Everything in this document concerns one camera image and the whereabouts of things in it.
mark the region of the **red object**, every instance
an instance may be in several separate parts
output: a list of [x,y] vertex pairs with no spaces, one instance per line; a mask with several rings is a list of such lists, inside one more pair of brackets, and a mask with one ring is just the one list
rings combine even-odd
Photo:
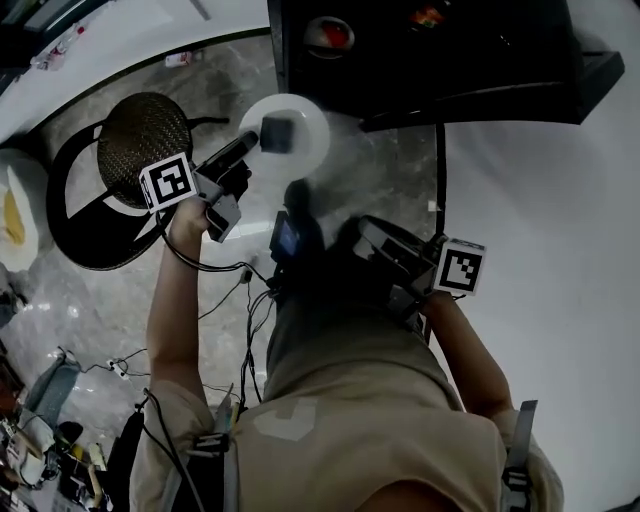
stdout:
[[349,42],[349,33],[338,23],[323,21],[322,30],[333,48],[343,48]]

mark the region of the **floor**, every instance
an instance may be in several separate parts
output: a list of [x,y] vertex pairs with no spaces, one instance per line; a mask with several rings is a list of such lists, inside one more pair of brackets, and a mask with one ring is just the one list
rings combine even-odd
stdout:
[[[166,94],[188,117],[228,116],[229,126],[204,125],[194,131],[194,161],[200,162],[235,137],[247,109],[277,92],[271,42],[257,37],[205,48],[189,67],[167,69],[162,62],[134,71],[80,100],[43,128],[51,155],[80,128],[107,116],[121,99],[140,91]],[[424,238],[433,234],[436,198],[435,134],[431,127],[363,134],[357,120],[328,114],[332,131],[329,157],[309,177],[313,211],[327,241],[350,215],[369,213],[395,222]],[[95,163],[95,146],[85,150],[71,170],[68,213],[73,214],[105,190]],[[239,229],[223,245],[203,248],[202,260],[215,264],[255,260],[269,274],[268,243],[281,209],[286,175],[256,175],[240,207]],[[30,305],[0,331],[10,359],[27,385],[51,363],[57,346],[72,350],[82,364],[105,364],[144,347],[145,325],[162,244],[156,243],[131,264],[110,272],[77,267],[57,249],[37,260],[23,281]],[[200,277],[200,308],[210,309],[237,282],[237,274]],[[262,288],[255,284],[255,297]],[[239,383],[246,340],[247,290],[239,288],[200,325],[201,374],[212,387]],[[254,341],[259,383],[266,378],[264,353],[273,315]],[[128,361],[130,371],[145,373],[144,353]],[[63,409],[86,427],[83,441],[100,441],[105,451],[141,400],[146,377],[122,380],[94,368],[80,375]],[[210,403],[223,396],[207,389]],[[254,399],[248,392],[249,400]]]

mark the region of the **person's left arm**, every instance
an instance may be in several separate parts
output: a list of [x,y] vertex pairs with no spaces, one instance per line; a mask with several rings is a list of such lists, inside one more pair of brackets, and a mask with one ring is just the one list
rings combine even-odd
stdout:
[[[198,199],[182,201],[168,235],[178,251],[194,260],[200,259],[202,234],[208,226],[204,207]],[[198,271],[165,247],[147,324],[151,388],[166,380],[206,401],[198,345]]]

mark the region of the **person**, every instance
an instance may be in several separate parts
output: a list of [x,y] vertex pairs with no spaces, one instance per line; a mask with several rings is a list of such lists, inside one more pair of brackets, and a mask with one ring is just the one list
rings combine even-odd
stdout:
[[[202,203],[185,201],[169,240],[198,260],[206,228]],[[337,276],[335,264],[315,265],[278,300],[264,399],[232,431],[239,510],[499,510],[518,416],[504,373],[451,295],[431,295],[421,312],[461,403],[425,337],[368,300],[359,286],[367,280],[347,279],[350,264]],[[197,280],[165,247],[147,346],[150,390],[178,452],[214,421],[198,373]],[[145,416],[149,433],[164,440],[151,401]],[[561,510],[561,482],[533,438],[527,465],[535,509]],[[143,433],[131,510],[162,509],[172,468]]]

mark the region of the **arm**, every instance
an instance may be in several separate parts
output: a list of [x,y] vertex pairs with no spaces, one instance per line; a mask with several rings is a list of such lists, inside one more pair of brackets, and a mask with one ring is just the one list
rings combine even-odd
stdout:
[[[181,253],[199,260],[207,225],[203,202],[182,201],[169,240]],[[198,271],[165,247],[147,324],[151,386],[159,380],[172,381],[205,400],[198,345]]]
[[491,418],[513,409],[509,383],[449,293],[422,310],[444,353],[467,411]]

